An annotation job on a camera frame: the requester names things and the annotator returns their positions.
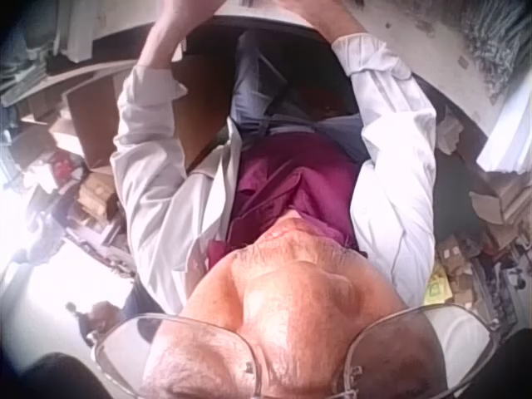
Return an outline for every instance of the brown cardboard box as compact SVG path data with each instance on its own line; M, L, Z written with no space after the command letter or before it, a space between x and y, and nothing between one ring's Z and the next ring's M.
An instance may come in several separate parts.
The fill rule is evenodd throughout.
M463 254L458 239L452 235L436 246L441 263L448 275L458 274L463 268L467 268L469 260Z
M472 289L467 289L465 291L459 291L453 296L453 302L457 303L464 308L471 309L473 303L475 302L475 294Z
M112 176L91 173L81 184L77 202L98 221L111 220L118 210L118 197Z

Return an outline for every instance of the person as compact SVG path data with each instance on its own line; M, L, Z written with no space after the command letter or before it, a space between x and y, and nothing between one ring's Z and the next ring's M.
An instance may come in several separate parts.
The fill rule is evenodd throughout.
M422 305L434 260L436 113L405 63L342 2L277 0L331 43L360 115L312 121L246 32L229 139L187 174L171 105L187 90L170 62L222 4L165 0L118 101L111 164L140 281L164 313L188 320L161 325L145 396L251 397L258 383L267 397L324 397L345 380L361 331ZM433 374L406 378L394 397L432 392L420 386L445 373L423 328L387 330L391 357L368 363L401 378ZM395 375L374 378L376 392Z

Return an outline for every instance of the cardboard box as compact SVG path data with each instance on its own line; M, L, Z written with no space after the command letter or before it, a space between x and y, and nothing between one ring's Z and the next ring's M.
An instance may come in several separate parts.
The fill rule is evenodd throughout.
M45 126L22 123L22 133L15 137L7 150L18 167L25 170L40 155L54 148L53 138Z
M81 184L77 202L98 221L111 220L118 211L118 196L112 176L89 174Z
M448 275L459 274L464 268L469 267L469 260L463 254L460 243L455 235L452 235L436 246L441 264Z
M460 291L453 295L453 302L463 306L466 309L473 308L473 303L475 302L475 293L473 289L467 289L465 291Z
M113 139L119 122L116 99L133 63L103 68L65 91L58 116L50 123L57 146L83 157L97 173L112 173L109 159L116 149Z

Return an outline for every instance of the clutter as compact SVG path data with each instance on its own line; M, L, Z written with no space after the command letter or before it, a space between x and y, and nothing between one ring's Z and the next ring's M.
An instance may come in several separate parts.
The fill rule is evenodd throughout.
M515 67L530 57L532 7L528 0L465 2L461 30L478 69L485 74L490 97L508 86Z
M482 192L470 192L476 214L492 224L514 224L532 205L530 173L522 175L480 173Z
M449 279L441 261L436 257L434 270L426 288L424 304L445 303L450 298L452 298L452 291Z
M452 111L446 107L446 117L436 127L436 146L444 154L451 155L460 141L464 126L456 119Z
M8 151L18 168L25 170L42 153L53 150L55 146L46 126L21 123L19 130Z
M111 220L118 210L118 196L112 176L101 173L89 174L81 184L77 202L95 219Z
M59 190L71 178L76 162L63 151L48 151L33 162L24 175L24 185L40 185L48 194Z
M463 269L469 267L469 260L462 253L461 245L455 235L438 244L436 251L449 276L461 273Z

